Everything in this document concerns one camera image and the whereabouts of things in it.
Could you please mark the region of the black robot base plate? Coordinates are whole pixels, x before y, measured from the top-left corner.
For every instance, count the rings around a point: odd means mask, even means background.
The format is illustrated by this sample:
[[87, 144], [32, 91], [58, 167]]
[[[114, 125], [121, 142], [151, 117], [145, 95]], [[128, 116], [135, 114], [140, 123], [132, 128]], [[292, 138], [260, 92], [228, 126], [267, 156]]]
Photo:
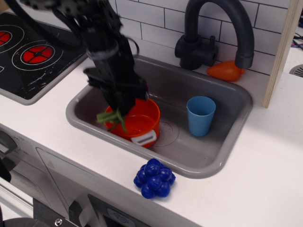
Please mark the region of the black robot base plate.
[[28, 202], [3, 202], [6, 209], [0, 210], [0, 225], [2, 227], [75, 227], [51, 208], [33, 198]]

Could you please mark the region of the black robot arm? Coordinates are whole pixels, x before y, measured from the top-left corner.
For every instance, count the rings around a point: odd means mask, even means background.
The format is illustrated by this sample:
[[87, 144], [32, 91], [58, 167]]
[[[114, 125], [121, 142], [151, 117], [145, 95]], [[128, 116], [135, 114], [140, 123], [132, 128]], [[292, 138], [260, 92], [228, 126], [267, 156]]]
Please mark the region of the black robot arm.
[[[89, 85], [99, 88], [113, 110], [125, 116], [135, 106], [137, 98], [147, 100], [146, 81], [134, 71], [134, 58], [129, 39], [121, 34], [122, 23], [107, 0], [8, 0], [7, 5], [34, 31], [51, 44], [64, 50], [86, 47], [94, 62], [86, 68]], [[51, 11], [78, 40], [68, 44], [43, 29], [21, 7]]]

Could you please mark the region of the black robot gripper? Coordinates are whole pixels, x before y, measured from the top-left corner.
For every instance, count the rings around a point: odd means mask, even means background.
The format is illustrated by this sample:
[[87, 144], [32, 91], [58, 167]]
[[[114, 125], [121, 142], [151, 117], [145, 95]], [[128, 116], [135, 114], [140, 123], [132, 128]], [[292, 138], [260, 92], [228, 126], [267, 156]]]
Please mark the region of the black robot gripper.
[[135, 105], [135, 98], [149, 97], [146, 81], [134, 71], [129, 38], [121, 37], [108, 52], [88, 52], [88, 56], [95, 66], [84, 73], [91, 86], [101, 89], [112, 110], [125, 116]]

